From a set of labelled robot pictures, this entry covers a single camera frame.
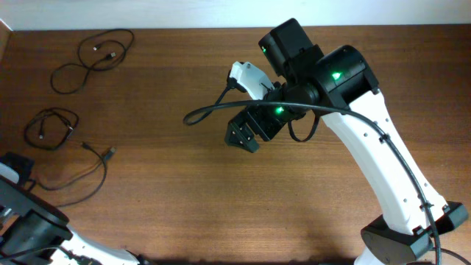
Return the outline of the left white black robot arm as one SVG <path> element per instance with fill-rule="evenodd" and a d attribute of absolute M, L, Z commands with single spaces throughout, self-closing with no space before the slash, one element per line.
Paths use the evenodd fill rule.
<path fill-rule="evenodd" d="M 142 255 L 91 241 L 68 226 L 58 208 L 25 184 L 34 161 L 8 152 L 1 156 L 2 264 L 150 264 Z"/>

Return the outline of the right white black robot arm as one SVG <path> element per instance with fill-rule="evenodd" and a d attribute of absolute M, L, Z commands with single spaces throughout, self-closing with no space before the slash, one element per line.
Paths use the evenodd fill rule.
<path fill-rule="evenodd" d="M 347 147 L 378 199 L 381 215 L 361 230 L 357 264 L 418 264 L 443 253 L 439 237 L 467 220 L 460 202 L 447 201 L 427 181 L 395 128 L 379 83 L 361 53 L 345 45 L 325 54 L 297 20 L 266 34 L 259 47 L 284 83 L 249 62 L 236 62 L 227 88 L 254 105 L 229 121 L 225 141 L 248 152 L 272 140 L 306 113 L 326 124 Z"/>

